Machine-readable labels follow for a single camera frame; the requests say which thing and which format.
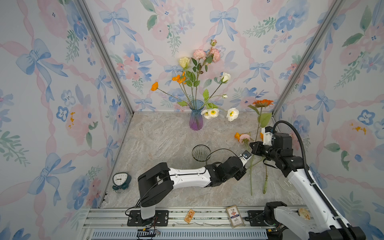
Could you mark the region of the pink rose stem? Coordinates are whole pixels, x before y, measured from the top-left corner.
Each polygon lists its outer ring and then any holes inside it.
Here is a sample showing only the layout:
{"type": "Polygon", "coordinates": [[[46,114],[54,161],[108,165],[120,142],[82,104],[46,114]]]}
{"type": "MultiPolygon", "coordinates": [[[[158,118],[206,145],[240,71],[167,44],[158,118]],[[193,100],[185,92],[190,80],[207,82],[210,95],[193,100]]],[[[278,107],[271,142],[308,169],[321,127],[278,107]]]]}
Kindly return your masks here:
{"type": "Polygon", "coordinates": [[[208,50],[197,49],[193,53],[193,77],[191,78],[191,90],[195,90],[194,97],[197,98],[198,88],[201,83],[200,76],[208,72],[209,65],[217,63],[221,59],[220,50],[216,48],[217,41],[210,40],[210,48],[208,50]]]}

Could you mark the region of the white metal bucket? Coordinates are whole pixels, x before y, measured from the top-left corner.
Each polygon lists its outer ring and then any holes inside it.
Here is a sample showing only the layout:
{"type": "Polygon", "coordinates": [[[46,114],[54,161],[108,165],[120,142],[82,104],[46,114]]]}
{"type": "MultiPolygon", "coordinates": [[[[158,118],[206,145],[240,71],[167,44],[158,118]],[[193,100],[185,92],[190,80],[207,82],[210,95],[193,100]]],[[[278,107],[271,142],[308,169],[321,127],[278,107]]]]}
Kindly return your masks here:
{"type": "Polygon", "coordinates": [[[280,187],[285,190],[285,191],[293,191],[295,190],[295,187],[294,185],[284,176],[284,175],[281,175],[278,179],[278,183],[280,185],[280,187]]]}

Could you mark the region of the round floral coaster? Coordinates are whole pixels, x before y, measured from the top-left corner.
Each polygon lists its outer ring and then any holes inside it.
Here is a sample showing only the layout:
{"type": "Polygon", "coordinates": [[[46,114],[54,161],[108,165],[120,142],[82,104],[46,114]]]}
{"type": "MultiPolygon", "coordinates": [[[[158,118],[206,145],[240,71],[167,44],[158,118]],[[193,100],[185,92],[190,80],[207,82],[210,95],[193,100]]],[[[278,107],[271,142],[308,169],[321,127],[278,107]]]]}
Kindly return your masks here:
{"type": "Polygon", "coordinates": [[[309,221],[311,219],[310,212],[305,208],[299,208],[298,209],[298,215],[303,218],[304,220],[309,221]]]}

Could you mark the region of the orange gerbera stem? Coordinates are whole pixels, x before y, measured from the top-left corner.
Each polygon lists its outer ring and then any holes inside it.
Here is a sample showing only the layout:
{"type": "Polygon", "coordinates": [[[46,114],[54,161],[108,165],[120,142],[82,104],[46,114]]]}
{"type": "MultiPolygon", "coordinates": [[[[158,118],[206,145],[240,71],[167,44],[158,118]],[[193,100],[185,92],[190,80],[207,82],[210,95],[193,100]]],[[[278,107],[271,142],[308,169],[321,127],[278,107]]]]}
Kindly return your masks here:
{"type": "MultiPolygon", "coordinates": [[[[264,112],[265,108],[268,108],[270,106],[274,105],[274,101],[272,100],[256,100],[251,105],[249,105],[249,108],[254,110],[257,114],[257,130],[256,134],[253,138],[253,142],[256,142],[257,140],[264,140],[264,137],[262,137],[262,129],[264,129],[268,123],[270,122],[272,118],[272,113],[270,112],[264,112]]],[[[251,165],[249,167],[250,171],[250,194],[251,196],[254,195],[253,191],[253,180],[254,180],[254,168],[261,163],[265,158],[263,157],[252,157],[251,159],[251,165]]]]}

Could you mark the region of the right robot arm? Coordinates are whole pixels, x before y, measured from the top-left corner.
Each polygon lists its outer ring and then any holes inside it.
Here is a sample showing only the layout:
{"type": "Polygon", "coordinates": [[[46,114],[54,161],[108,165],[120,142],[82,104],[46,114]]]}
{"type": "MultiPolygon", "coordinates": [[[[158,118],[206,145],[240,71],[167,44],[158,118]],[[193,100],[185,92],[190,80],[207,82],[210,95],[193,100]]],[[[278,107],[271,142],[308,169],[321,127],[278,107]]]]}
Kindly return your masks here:
{"type": "Polygon", "coordinates": [[[325,196],[313,179],[303,157],[294,156],[292,138],[275,133],[271,145],[261,141],[250,143],[252,154],[273,161],[305,201],[310,218],[302,218],[281,202],[265,206],[264,219],[269,225],[282,224],[302,240],[364,240],[360,227],[353,227],[325,196]]]}

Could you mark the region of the orange poppy green leaves stem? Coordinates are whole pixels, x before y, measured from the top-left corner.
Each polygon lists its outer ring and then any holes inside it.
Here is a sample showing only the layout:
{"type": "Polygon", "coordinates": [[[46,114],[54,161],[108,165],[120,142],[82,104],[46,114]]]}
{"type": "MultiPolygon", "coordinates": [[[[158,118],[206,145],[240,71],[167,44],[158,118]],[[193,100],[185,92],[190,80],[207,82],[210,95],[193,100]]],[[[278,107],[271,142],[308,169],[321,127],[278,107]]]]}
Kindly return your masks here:
{"type": "MultiPolygon", "coordinates": [[[[268,143],[268,136],[266,133],[261,132],[261,139],[263,141],[263,144],[268,143]]],[[[265,165],[265,180],[263,184],[263,194],[267,193],[267,188],[268,188],[268,170],[267,170],[267,166],[265,165]]]]}

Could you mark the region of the blue purple glass vase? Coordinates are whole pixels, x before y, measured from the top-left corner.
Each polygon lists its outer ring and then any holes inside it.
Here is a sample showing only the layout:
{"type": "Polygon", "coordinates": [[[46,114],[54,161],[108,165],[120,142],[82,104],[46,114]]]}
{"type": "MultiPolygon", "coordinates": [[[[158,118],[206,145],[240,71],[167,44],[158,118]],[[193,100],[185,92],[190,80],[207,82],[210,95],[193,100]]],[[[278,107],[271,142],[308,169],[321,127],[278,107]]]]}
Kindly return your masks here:
{"type": "Polygon", "coordinates": [[[202,111],[204,102],[201,100],[194,100],[189,104],[191,110],[189,125],[190,128],[194,131],[199,131],[204,126],[204,120],[202,116],[202,111]]]}

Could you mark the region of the playing card box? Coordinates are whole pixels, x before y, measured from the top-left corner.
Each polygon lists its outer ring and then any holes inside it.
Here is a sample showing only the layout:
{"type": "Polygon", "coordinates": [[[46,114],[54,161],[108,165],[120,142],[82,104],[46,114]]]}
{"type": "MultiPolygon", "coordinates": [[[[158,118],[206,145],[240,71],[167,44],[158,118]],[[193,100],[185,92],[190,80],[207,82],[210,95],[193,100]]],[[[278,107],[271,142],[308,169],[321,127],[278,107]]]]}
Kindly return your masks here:
{"type": "Polygon", "coordinates": [[[226,208],[226,213],[228,215],[232,228],[245,225],[244,220],[240,214],[240,211],[236,205],[226,208]]]}

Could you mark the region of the small orange tag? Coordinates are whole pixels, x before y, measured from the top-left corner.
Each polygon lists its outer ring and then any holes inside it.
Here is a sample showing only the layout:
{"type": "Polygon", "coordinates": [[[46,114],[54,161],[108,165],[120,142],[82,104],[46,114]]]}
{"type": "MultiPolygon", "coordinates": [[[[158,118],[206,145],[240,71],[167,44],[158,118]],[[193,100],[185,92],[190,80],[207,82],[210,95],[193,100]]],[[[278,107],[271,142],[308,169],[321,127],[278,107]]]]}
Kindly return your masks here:
{"type": "Polygon", "coordinates": [[[186,214],[186,216],[185,216],[185,218],[184,218],[184,221],[185,221],[187,224],[190,224],[191,221],[192,221],[193,218],[194,218],[195,213],[196,213],[196,212],[195,212],[194,210],[190,209],[190,210],[188,211],[188,213],[186,214]]]}

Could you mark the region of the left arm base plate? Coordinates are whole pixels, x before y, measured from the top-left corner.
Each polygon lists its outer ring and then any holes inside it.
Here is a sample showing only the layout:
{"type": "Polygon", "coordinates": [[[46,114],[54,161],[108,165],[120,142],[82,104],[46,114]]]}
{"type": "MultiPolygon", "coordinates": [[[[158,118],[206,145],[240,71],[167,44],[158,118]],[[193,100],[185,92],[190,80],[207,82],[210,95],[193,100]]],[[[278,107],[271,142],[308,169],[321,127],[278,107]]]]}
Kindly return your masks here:
{"type": "Polygon", "coordinates": [[[155,215],[148,219],[143,219],[140,210],[132,210],[128,214],[128,227],[167,227],[169,222],[169,211],[155,211],[155,215]]]}

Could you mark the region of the small white flower spray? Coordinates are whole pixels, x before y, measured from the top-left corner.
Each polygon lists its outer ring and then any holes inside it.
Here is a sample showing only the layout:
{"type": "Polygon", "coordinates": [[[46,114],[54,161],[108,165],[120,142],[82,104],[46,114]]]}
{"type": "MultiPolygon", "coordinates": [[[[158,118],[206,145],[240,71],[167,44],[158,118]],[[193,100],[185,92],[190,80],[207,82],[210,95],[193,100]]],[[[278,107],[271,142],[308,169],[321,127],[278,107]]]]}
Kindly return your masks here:
{"type": "Polygon", "coordinates": [[[204,90],[203,92],[203,109],[201,110],[200,115],[204,117],[207,120],[217,118],[219,116],[220,111],[224,111],[226,113],[226,118],[229,122],[232,122],[236,120],[239,115],[240,111],[236,108],[230,108],[228,110],[224,110],[222,108],[219,108],[218,105],[211,102],[211,98],[213,96],[210,95],[208,90],[204,90]]]}

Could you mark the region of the clear glass vase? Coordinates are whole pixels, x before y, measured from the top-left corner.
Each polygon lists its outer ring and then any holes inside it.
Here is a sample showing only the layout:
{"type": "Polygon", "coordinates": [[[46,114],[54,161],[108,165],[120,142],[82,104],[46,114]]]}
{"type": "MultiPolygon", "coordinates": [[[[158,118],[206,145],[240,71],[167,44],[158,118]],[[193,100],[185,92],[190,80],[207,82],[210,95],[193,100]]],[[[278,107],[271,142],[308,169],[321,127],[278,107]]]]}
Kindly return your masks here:
{"type": "Polygon", "coordinates": [[[195,161],[206,163],[211,154],[211,149],[206,145],[196,145],[192,149],[192,157],[195,161]]]}

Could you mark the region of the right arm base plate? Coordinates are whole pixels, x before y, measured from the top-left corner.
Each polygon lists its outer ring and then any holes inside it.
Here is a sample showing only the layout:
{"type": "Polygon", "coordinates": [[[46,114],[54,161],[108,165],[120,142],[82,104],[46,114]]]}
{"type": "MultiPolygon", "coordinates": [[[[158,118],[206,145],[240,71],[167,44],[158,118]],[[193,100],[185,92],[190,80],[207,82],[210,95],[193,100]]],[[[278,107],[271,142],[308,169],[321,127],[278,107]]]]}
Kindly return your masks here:
{"type": "Polygon", "coordinates": [[[250,223],[251,227],[267,227],[269,226],[265,221],[265,212],[258,210],[247,211],[248,216],[245,220],[250,223]]]}

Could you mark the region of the yellow rose stem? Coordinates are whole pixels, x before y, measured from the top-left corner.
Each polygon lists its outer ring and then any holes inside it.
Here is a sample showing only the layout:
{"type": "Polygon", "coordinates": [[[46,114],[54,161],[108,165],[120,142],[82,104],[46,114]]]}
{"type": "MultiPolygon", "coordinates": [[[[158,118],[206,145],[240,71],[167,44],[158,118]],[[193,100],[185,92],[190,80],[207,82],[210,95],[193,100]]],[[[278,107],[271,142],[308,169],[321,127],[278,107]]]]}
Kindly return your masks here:
{"type": "Polygon", "coordinates": [[[192,59],[189,57],[182,57],[179,59],[179,66],[182,68],[182,72],[177,80],[190,104],[197,98],[197,87],[195,86],[197,83],[197,76],[194,70],[190,71],[191,60],[192,59]]]}

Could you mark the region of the white rose bud stem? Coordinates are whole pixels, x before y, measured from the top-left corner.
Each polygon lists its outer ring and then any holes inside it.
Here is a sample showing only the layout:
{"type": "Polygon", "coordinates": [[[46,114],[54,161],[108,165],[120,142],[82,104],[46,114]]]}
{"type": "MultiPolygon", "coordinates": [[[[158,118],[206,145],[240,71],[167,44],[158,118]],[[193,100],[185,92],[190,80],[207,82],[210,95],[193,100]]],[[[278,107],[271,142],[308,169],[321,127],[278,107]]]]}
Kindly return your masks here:
{"type": "Polygon", "coordinates": [[[213,91],[213,93],[210,94],[209,90],[204,90],[203,92],[203,98],[204,98],[204,103],[208,104],[209,100],[215,95],[215,93],[219,90],[219,88],[227,84],[231,80],[232,76],[228,73],[223,72],[222,76],[217,79],[218,81],[218,87],[213,91]]]}

